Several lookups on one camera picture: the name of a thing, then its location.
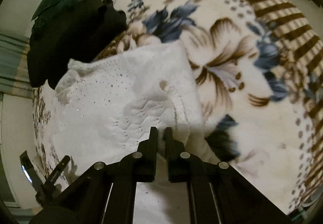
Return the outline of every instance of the round metal bolt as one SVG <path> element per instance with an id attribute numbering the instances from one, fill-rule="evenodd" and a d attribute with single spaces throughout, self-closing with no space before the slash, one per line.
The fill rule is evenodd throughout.
<path id="1" fill-rule="evenodd" d="M 190 153 L 188 153 L 188 152 L 182 152 L 181 154 L 180 154 L 180 157 L 182 157 L 182 158 L 189 158 L 191 155 L 190 155 Z"/>
<path id="2" fill-rule="evenodd" d="M 133 156 L 134 158 L 141 158 L 141 157 L 143 156 L 143 154 L 142 154 L 141 152 L 134 152 L 134 153 L 132 154 L 132 156 Z"/>
<path id="3" fill-rule="evenodd" d="M 219 163 L 219 167 L 220 169 L 228 169 L 229 168 L 229 164 L 226 162 L 220 162 Z"/>
<path id="4" fill-rule="evenodd" d="M 103 169 L 104 168 L 104 163 L 103 162 L 97 162 L 94 164 L 94 168 L 97 170 Z"/>

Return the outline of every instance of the bed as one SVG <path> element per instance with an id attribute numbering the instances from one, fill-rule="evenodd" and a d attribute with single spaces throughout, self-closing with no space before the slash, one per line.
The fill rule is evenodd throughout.
<path id="1" fill-rule="evenodd" d="M 323 43 L 302 12 L 290 0 L 113 2 L 128 29 L 94 61 L 180 40 L 206 135 L 229 135 L 239 150 L 231 165 L 284 213 L 307 200 L 323 181 Z M 47 175 L 62 159 L 49 137 L 54 98 L 47 84 L 34 91 L 35 145 Z M 60 177 L 63 188 L 70 179 Z"/>

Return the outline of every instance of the brown striped pattern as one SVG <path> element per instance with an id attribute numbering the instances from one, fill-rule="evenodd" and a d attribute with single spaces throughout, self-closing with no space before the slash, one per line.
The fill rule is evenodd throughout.
<path id="1" fill-rule="evenodd" d="M 274 33 L 280 38 L 277 43 L 282 50 L 293 49 L 295 61 L 308 68 L 319 78 L 319 84 L 312 85 L 311 90 L 316 92 L 323 83 L 323 43 L 312 30 L 302 12 L 293 5 L 290 0 L 246 0 L 248 1 L 258 18 L 266 23 L 277 24 Z M 302 195 L 302 201 L 323 182 L 323 100 L 311 104 L 305 101 L 305 108 L 316 132 L 313 136 L 314 146 L 312 153 L 314 161 L 310 173 L 305 180 L 306 191 Z"/>

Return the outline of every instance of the curtain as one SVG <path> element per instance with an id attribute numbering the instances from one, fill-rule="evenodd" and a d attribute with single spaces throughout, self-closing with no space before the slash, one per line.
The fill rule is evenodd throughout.
<path id="1" fill-rule="evenodd" d="M 0 92 L 32 97 L 27 69 L 28 40 L 0 34 Z"/>

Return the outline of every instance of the striped curtain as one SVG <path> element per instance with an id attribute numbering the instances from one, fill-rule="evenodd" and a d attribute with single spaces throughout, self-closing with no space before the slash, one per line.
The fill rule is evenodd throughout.
<path id="1" fill-rule="evenodd" d="M 0 92 L 32 97 L 27 69 L 28 40 L 0 34 Z"/>

